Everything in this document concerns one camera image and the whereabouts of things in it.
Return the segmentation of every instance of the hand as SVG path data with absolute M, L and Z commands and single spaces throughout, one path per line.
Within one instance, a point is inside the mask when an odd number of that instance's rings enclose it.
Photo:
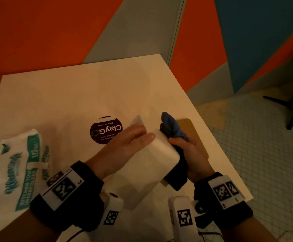
M 177 145 L 184 150 L 184 156 L 188 164 L 187 177 L 196 183 L 197 181 L 215 174 L 215 171 L 201 152 L 199 142 L 185 133 L 188 142 L 182 138 L 169 138 L 169 142 Z
M 103 180 L 121 169 L 136 152 L 149 145 L 155 137 L 154 133 L 146 133 L 144 125 L 134 124 L 117 134 L 86 164 Z

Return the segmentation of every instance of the kitchen towel package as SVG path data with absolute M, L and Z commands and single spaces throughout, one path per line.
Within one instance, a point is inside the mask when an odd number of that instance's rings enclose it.
M 0 142 L 0 226 L 17 218 L 51 175 L 48 145 L 32 129 Z

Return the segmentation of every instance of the blue cloth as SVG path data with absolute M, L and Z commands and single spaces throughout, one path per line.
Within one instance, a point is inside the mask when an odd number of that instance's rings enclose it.
M 187 141 L 187 137 L 180 129 L 178 122 L 167 112 L 162 112 L 161 115 L 162 123 L 160 125 L 160 131 L 165 134 L 167 138 L 181 137 Z M 188 165 L 185 160 L 184 151 L 179 146 L 173 145 L 177 150 L 180 160 L 175 167 L 165 176 L 164 180 L 173 187 L 174 190 L 178 191 L 187 182 L 187 169 Z

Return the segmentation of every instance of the person's right hand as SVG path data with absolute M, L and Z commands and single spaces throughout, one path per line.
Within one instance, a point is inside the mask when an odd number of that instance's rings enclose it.
M 197 181 L 215 174 L 215 171 L 208 162 L 208 159 L 201 152 L 199 142 L 185 133 L 188 142 L 182 138 L 169 138 L 169 142 L 184 150 L 184 156 L 188 164 L 187 177 L 196 183 Z

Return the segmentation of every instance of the purple sticker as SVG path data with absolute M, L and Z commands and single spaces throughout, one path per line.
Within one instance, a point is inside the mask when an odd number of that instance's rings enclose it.
M 118 119 L 110 116 L 105 116 L 100 119 L 105 121 L 94 123 L 90 128 L 90 136 L 99 144 L 107 144 L 123 130 L 123 126 Z

